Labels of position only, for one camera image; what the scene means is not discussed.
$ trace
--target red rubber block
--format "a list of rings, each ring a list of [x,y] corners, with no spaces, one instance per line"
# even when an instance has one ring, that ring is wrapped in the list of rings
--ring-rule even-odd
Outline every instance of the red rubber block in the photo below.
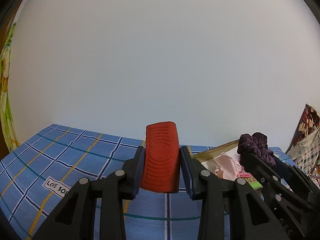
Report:
[[[146,156],[141,188],[153,192],[179,191],[180,158],[177,127],[174,122],[147,126]]]

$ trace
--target plaid fabric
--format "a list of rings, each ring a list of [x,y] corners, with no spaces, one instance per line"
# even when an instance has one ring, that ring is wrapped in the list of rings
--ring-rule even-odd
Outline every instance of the plaid fabric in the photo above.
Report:
[[[319,123],[320,118],[317,111],[306,104],[298,124],[298,130],[293,136],[293,146],[311,134],[319,126]]]
[[[320,127],[299,141],[295,147],[292,146],[287,153],[306,175],[310,175],[314,167],[319,165],[319,154]]]
[[[49,176],[69,187],[82,177],[106,177],[133,158],[137,147],[143,144],[142,140],[53,124],[0,162],[0,207],[21,239],[30,239],[61,200],[42,186]],[[195,155],[211,147],[188,148]],[[272,150],[287,158],[279,148]],[[94,239],[99,239],[100,205],[98,200]],[[137,198],[125,201],[123,206],[128,240],[197,238],[201,201],[189,199],[182,175],[179,193],[140,189]],[[225,213],[225,240],[230,239],[229,228]]]

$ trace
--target floral curtain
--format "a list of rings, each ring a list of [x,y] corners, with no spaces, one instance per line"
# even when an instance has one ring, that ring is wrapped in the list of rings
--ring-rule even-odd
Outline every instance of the floral curtain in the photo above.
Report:
[[[13,118],[8,96],[11,39],[14,33],[15,26],[16,24],[14,23],[9,31],[8,37],[4,43],[4,47],[0,55],[0,119],[4,140],[10,152],[20,145],[13,125]]]

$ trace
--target purple scrunchie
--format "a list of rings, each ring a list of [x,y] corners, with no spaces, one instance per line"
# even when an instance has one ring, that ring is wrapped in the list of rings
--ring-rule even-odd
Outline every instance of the purple scrunchie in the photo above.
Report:
[[[247,133],[242,134],[239,139],[237,153],[240,155],[253,153],[271,168],[276,166],[273,151],[268,149],[267,136],[263,133],[256,132],[252,136]]]

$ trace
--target label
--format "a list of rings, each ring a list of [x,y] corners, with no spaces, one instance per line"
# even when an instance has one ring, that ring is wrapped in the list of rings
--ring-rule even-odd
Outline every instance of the label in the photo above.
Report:
[[[56,195],[63,198],[70,190],[70,188],[61,181],[54,180],[50,176],[42,184],[48,190],[53,191]]]
[[[288,183],[284,179],[281,179],[280,182],[283,186],[285,186],[287,189],[289,189],[293,192],[293,190],[290,188],[290,186],[288,185]]]

